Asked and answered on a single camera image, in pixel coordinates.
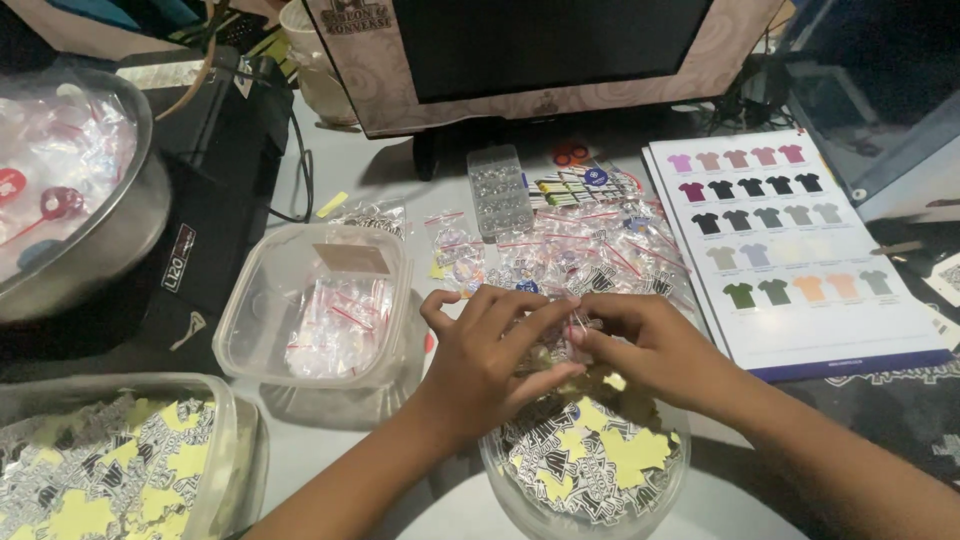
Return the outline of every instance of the white table surface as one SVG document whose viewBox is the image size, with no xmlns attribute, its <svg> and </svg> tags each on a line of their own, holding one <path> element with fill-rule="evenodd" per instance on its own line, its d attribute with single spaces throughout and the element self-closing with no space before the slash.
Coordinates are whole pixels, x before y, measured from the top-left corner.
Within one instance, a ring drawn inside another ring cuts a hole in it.
<svg viewBox="0 0 960 540">
<path fill-rule="evenodd" d="M 475 227 L 465 174 L 466 157 L 450 157 L 450 163 L 442 161 L 442 171 L 452 173 L 442 174 L 431 183 L 422 183 L 417 180 L 413 168 L 411 138 L 367 140 L 361 133 L 316 128 L 313 125 L 316 115 L 304 104 L 298 92 L 294 110 L 302 127 L 304 145 L 313 151 L 316 167 L 314 210 L 339 191 L 345 191 L 350 200 L 405 197 L 407 219 L 414 223 L 407 239 L 408 253 L 415 259 L 413 287 L 421 298 L 438 288 L 438 282 L 427 278 L 429 250 L 422 221 L 424 216 L 442 209 L 461 209 Z M 603 144 L 603 149 L 614 156 L 614 162 L 620 168 L 638 177 L 644 175 L 639 156 L 640 143 L 630 138 L 629 129 L 626 132 L 600 130 L 597 134 L 588 131 L 563 135 L 586 135 L 591 144 Z M 549 170 L 545 159 L 525 157 L 522 150 L 520 154 L 531 180 L 537 178 L 541 163 L 544 172 Z M 291 128 L 273 200 L 275 209 L 291 215 L 302 213 L 306 205 L 304 186 L 297 176 L 298 155 Z M 280 224 L 282 222 L 272 217 L 268 227 Z M 488 264 L 495 257 L 493 246 L 487 246 Z M 448 313 L 456 316 L 463 304 L 448 307 Z M 430 356 L 424 363 L 424 370 L 429 359 Z M 306 426 L 309 422 L 278 420 L 264 405 L 258 383 L 234 380 L 231 386 L 238 395 L 259 406 L 269 433 L 270 461 L 261 516 L 366 434 L 365 431 Z M 690 415 L 690 424 L 696 438 L 685 487 L 651 538 L 805 538 L 770 508 L 801 504 L 783 496 L 782 485 L 757 465 L 755 453 L 739 434 L 695 415 Z M 762 500 L 753 494 L 759 494 Z M 451 458 L 422 480 L 388 513 L 373 537 L 411 540 L 525 538 L 500 509 L 476 452 Z"/>
</svg>

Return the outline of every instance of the stainless steel bowl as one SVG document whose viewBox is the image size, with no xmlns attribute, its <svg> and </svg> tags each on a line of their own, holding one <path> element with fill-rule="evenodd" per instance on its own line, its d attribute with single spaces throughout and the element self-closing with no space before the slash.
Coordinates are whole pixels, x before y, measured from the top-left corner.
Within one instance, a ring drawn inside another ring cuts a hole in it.
<svg viewBox="0 0 960 540">
<path fill-rule="evenodd" d="M 92 91 L 116 93 L 136 120 L 136 151 L 124 179 L 79 229 L 0 283 L 0 323 L 34 320 L 79 304 L 143 259 L 170 213 L 170 180 L 151 148 L 154 117 L 146 96 L 120 77 L 83 69 L 66 77 L 38 75 L 35 87 L 78 80 Z"/>
</svg>

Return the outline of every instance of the clear plastic container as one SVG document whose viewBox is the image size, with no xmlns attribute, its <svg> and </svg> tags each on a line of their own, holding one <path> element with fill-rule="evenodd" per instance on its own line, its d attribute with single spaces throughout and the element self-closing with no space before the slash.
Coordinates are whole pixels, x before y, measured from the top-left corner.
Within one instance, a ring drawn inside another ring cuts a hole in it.
<svg viewBox="0 0 960 540">
<path fill-rule="evenodd" d="M 514 145 L 470 152 L 467 172 L 477 228 L 485 242 L 496 241 L 498 234 L 533 228 L 534 210 Z"/>
<path fill-rule="evenodd" d="M 357 259 L 356 250 L 336 247 L 324 251 L 324 259 L 314 246 L 364 246 Z M 389 274 L 377 269 L 379 259 Z M 286 362 L 291 333 L 300 327 L 301 298 L 318 278 L 338 277 L 363 280 L 370 277 L 387 280 L 393 288 L 391 313 L 406 312 L 410 300 L 413 261 L 404 252 L 402 240 L 395 235 L 368 227 L 347 225 L 288 225 L 264 236 L 247 257 L 240 278 L 233 288 L 224 316 L 213 335 L 213 352 L 228 375 L 268 384 L 308 388 L 371 388 L 392 382 L 399 372 L 396 346 L 401 334 L 402 317 L 388 317 L 375 357 L 362 371 L 350 377 L 297 378 Z"/>
<path fill-rule="evenodd" d="M 0 385 L 0 427 L 41 414 L 68 413 L 109 401 L 121 390 L 138 397 L 177 400 L 185 396 L 214 403 L 213 430 L 196 499 L 181 538 L 214 540 L 235 531 L 243 497 L 261 484 L 249 483 L 259 415 L 256 406 L 236 399 L 221 379 L 193 373 L 138 373 L 77 376 Z"/>
<path fill-rule="evenodd" d="M 681 459 L 669 468 L 669 484 L 656 498 L 656 507 L 643 514 L 626 515 L 613 526 L 594 525 L 570 514 L 561 514 L 545 505 L 536 504 L 524 495 L 522 488 L 508 477 L 503 469 L 506 455 L 497 441 L 498 431 L 488 433 L 480 440 L 480 455 L 493 494 L 503 511 L 524 534 L 536 540 L 642 540 L 649 536 L 677 501 L 690 465 L 690 426 L 686 411 L 657 400 L 657 411 L 662 420 L 662 432 L 674 430 L 680 436 Z"/>
</svg>

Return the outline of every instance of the qr code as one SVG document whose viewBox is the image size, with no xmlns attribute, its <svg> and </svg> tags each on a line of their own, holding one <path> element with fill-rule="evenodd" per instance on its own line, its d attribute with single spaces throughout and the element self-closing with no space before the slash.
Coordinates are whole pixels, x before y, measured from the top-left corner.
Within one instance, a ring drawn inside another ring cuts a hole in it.
<svg viewBox="0 0 960 540">
<path fill-rule="evenodd" d="M 944 270 L 937 274 L 937 276 L 943 278 L 945 282 L 953 287 L 953 290 L 960 291 L 960 264 Z"/>
</svg>

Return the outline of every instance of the color swatch card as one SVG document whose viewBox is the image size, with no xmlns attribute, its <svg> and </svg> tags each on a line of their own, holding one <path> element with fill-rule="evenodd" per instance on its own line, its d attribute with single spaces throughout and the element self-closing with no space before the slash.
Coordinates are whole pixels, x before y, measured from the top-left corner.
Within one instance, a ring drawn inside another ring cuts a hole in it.
<svg viewBox="0 0 960 540">
<path fill-rule="evenodd" d="M 764 380 L 952 358 L 803 131 L 655 142 L 651 177 L 718 348 Z"/>
</svg>

